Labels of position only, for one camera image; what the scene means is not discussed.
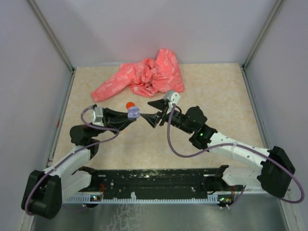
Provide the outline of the purple earbud charging case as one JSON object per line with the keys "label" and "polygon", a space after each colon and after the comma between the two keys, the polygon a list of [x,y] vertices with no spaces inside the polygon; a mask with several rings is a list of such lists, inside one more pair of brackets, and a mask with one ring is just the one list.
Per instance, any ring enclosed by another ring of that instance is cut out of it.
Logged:
{"label": "purple earbud charging case", "polygon": [[132,106],[128,109],[128,118],[129,119],[137,119],[140,117],[140,109],[136,106]]}

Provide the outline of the orange earbud charging case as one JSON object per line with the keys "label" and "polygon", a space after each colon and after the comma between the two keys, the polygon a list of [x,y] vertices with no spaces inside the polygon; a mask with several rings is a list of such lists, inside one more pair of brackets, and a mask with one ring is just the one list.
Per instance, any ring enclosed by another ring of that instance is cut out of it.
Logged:
{"label": "orange earbud charging case", "polygon": [[133,102],[128,102],[127,104],[126,104],[126,108],[127,109],[129,109],[129,108],[131,108],[131,107],[134,107],[135,106],[135,104],[133,103]]}

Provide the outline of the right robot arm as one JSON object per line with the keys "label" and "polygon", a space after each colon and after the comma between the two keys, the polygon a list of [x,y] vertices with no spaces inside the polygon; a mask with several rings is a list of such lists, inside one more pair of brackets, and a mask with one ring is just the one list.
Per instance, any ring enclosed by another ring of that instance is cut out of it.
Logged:
{"label": "right robot arm", "polygon": [[167,123],[167,132],[176,127],[191,135],[189,142],[199,152],[180,154],[171,143],[170,134],[167,142],[172,152],[181,158],[192,158],[204,152],[214,151],[230,159],[241,162],[245,167],[222,166],[215,178],[215,185],[224,191],[230,186],[256,186],[277,198],[284,198],[289,188],[295,167],[284,149],[274,146],[272,149],[257,148],[236,141],[218,132],[206,124],[207,117],[199,106],[190,107],[185,114],[176,110],[174,103],[164,100],[149,102],[159,109],[155,114],[141,114],[153,128]]}

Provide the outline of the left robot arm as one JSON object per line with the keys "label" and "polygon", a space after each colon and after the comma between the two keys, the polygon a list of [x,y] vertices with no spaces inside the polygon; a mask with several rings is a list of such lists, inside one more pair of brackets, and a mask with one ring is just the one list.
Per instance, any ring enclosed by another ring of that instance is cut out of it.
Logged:
{"label": "left robot arm", "polygon": [[135,110],[133,106],[123,113],[97,105],[84,109],[81,112],[83,123],[70,130],[73,149],[52,166],[30,173],[21,204],[26,214],[52,219],[60,211],[63,201],[73,194],[84,188],[98,189],[100,179],[80,168],[97,154],[103,143],[96,137],[110,131],[113,137],[107,141],[115,139],[120,131],[140,117],[140,112]]}

